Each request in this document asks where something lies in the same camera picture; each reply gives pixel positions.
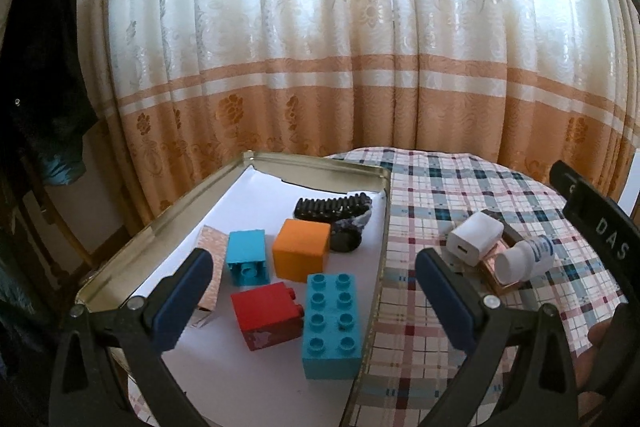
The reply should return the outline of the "person's hand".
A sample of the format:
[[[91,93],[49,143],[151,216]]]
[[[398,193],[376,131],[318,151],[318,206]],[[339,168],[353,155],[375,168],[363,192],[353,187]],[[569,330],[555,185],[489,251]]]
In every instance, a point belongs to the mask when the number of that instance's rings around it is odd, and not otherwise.
[[[593,325],[588,332],[588,340],[590,347],[578,355],[574,363],[576,388],[578,391],[578,405],[582,409],[595,407],[603,401],[603,398],[597,393],[586,390],[586,384],[596,361],[597,354],[603,343],[603,338],[611,325],[612,320],[607,319]]]

